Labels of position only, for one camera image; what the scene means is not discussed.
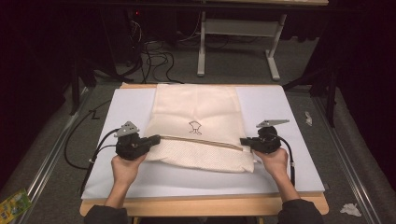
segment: printed logo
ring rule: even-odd
[[[192,131],[190,131],[190,133],[196,133],[198,135],[202,134],[202,133],[199,132],[199,128],[201,127],[200,123],[198,123],[197,121],[194,120],[194,121],[191,121],[189,124],[192,127]]]

